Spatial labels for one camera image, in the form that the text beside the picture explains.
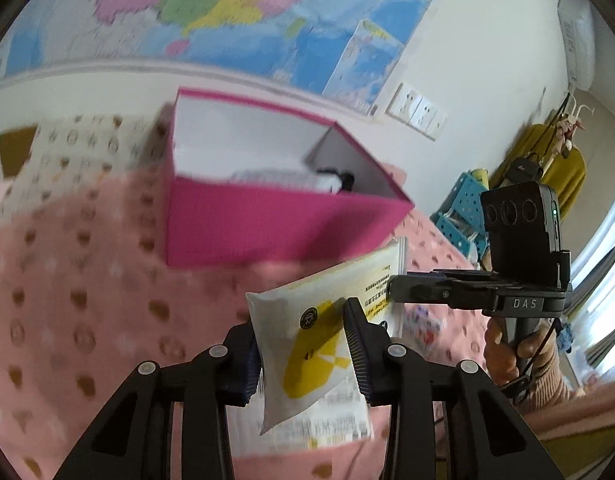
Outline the right hand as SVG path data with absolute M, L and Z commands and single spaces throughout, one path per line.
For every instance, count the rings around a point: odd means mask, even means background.
M 519 376 L 517 359 L 534 358 L 533 368 L 535 370 L 539 370 L 550 360 L 555 346 L 554 337 L 549 336 L 545 346 L 542 349 L 539 348 L 548 329 L 548 324 L 542 322 L 534 334 L 525 338 L 517 345 L 517 349 L 513 350 L 503 339 L 501 324 L 496 318 L 490 318 L 485 332 L 484 359 L 487 371 L 496 385 L 504 386 Z

